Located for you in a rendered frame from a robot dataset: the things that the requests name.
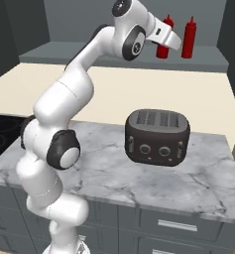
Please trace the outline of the grey drawer front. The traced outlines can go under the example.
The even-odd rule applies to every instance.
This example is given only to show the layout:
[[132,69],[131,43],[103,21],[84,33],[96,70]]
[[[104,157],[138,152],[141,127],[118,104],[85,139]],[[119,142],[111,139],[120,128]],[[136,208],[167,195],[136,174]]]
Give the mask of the grey drawer front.
[[202,219],[196,215],[142,209],[140,226],[145,232],[154,235],[215,241],[222,223],[220,221]]
[[174,242],[151,237],[140,237],[138,254],[152,254],[152,250],[162,250],[176,254],[233,254],[232,249],[198,246],[192,243]]

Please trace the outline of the grey open wall cabinet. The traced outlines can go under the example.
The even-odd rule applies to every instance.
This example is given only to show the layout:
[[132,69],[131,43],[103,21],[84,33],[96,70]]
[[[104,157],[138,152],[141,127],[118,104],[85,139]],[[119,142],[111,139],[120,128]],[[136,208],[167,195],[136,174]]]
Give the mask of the grey open wall cabinet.
[[[43,0],[44,31],[47,37],[20,55],[23,63],[67,64],[89,41],[94,30],[111,24],[116,0]],[[147,42],[132,62],[102,57],[97,66],[225,72],[228,61],[217,49],[226,0],[140,0],[156,17],[174,20],[174,31],[184,35],[187,22],[196,23],[192,57],[171,50],[165,60],[156,57],[157,46]]]

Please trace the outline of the dark grey cabinet door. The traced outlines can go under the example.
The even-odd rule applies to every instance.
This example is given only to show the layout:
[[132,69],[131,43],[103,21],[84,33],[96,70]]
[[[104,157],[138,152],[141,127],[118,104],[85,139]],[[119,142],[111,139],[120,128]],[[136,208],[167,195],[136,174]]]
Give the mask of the dark grey cabinet door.
[[0,76],[49,40],[44,0],[0,0]]
[[227,76],[235,96],[235,0],[226,1],[217,48],[229,63]]

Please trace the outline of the dark brown four-slot toaster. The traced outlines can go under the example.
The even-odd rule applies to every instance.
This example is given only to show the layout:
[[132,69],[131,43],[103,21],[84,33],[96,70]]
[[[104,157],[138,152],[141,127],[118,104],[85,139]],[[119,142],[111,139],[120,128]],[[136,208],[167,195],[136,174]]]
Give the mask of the dark brown four-slot toaster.
[[190,125],[180,113],[138,109],[125,123],[125,152],[136,163],[174,167],[186,156]]

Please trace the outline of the black hob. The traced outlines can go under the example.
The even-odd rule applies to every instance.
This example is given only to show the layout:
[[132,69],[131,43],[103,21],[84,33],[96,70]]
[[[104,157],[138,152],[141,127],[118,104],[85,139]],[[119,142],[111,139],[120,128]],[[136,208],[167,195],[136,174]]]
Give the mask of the black hob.
[[0,114],[0,156],[18,139],[25,117]]

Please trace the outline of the red condiment bottle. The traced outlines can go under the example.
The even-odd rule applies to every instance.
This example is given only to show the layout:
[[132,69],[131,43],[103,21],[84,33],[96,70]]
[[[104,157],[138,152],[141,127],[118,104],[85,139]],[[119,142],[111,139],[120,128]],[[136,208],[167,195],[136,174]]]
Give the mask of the red condiment bottle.
[[[171,16],[167,16],[167,18],[164,20],[164,22],[168,25],[170,25],[171,27],[174,26],[174,21],[171,19]],[[158,59],[166,59],[169,55],[169,49],[164,47],[164,46],[161,46],[161,45],[158,45],[157,46],[157,54],[156,54],[156,57]]]
[[181,52],[181,57],[183,59],[190,59],[192,57],[195,35],[196,23],[194,22],[193,18],[190,18],[190,21],[186,23],[184,30],[184,38]]

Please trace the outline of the grey cupboard door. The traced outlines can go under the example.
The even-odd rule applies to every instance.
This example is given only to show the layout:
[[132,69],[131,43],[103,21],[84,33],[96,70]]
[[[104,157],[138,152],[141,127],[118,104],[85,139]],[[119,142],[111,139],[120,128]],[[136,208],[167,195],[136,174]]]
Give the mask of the grey cupboard door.
[[90,200],[87,220],[77,228],[92,254],[119,254],[118,209],[115,204]]
[[0,251],[42,254],[50,244],[49,223],[29,212],[21,188],[0,186]]

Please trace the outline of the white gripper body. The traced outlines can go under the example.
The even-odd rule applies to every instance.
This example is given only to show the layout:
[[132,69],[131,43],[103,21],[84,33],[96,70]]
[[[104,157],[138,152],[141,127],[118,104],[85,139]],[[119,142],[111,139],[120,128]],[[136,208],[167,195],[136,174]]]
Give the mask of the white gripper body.
[[164,47],[178,50],[181,45],[180,37],[172,30],[170,26],[157,28],[151,35],[151,41]]

